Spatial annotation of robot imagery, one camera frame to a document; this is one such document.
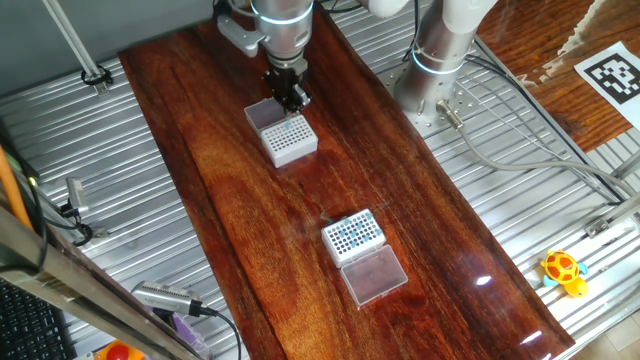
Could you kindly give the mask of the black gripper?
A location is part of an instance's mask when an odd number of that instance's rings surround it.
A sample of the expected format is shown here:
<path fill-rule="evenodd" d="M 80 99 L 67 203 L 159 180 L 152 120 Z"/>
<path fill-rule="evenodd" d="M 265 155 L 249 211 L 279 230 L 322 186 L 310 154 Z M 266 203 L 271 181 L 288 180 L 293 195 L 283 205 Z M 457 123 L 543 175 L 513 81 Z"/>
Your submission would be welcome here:
<path fill-rule="evenodd" d="M 280 104 L 286 114 L 295 114 L 304 109 L 311 98 L 303 89 L 307 70 L 296 70 L 293 67 L 281 68 L 270 64 L 264 80 L 272 92 L 280 97 Z"/>

